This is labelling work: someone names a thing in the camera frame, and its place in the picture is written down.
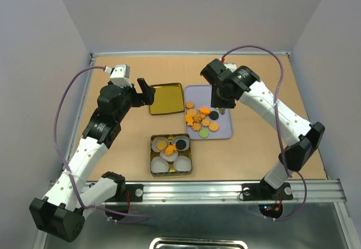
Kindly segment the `green sandwich cookie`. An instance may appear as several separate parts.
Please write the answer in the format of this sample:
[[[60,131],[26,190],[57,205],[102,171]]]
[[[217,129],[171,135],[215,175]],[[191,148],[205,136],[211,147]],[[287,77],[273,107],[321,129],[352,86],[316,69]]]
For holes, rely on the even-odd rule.
[[[209,136],[209,131],[208,131],[208,129],[205,129],[205,128],[201,129],[201,130],[199,131],[199,136],[200,136],[201,138],[203,138],[203,139],[207,138],[207,137]]]

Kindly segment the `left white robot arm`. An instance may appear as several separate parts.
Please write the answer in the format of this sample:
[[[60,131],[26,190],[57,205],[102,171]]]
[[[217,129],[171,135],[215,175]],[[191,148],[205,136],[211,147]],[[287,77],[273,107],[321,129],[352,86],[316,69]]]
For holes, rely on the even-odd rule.
[[[102,205],[109,199],[130,200],[122,175],[108,171],[86,192],[81,191],[120,133],[120,123],[128,111],[153,104],[156,90],[143,78],[137,82],[141,93],[133,84],[119,86],[114,81],[101,88],[97,107],[72,159],[64,162],[65,170],[52,188],[41,199],[34,198],[29,206],[38,230],[73,242],[82,231],[86,218],[95,210],[103,211],[110,221],[118,224],[142,223],[148,219],[146,215],[131,214],[129,204],[123,210],[111,210]]]

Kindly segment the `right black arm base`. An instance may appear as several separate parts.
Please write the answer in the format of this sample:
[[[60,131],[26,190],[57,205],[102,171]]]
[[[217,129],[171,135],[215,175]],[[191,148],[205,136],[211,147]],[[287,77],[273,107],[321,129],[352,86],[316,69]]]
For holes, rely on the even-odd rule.
[[[257,202],[260,213],[273,220],[279,219],[283,213],[283,202],[293,200],[290,183],[283,184],[279,189],[259,183],[245,183],[241,186],[239,200]]]

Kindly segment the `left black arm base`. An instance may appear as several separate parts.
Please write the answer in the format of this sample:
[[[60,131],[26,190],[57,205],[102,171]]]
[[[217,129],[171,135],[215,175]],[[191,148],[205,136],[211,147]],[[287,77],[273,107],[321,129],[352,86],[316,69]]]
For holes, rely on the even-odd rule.
[[[116,205],[104,205],[105,208],[128,214],[130,211],[130,204],[133,202],[143,201],[143,184],[126,184],[125,189],[121,193],[116,193],[111,198],[108,198],[106,202],[118,203]]]

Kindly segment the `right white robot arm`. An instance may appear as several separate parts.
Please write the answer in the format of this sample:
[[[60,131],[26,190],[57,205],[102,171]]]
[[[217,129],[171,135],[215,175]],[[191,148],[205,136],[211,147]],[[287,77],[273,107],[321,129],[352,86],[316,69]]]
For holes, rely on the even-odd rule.
[[[247,66],[231,68],[220,60],[211,61],[201,72],[212,87],[211,106],[233,109],[237,101],[248,106],[271,125],[286,143],[279,160],[262,179],[259,191],[273,198],[289,176],[299,171],[317,150],[325,127],[311,123],[289,109]]]

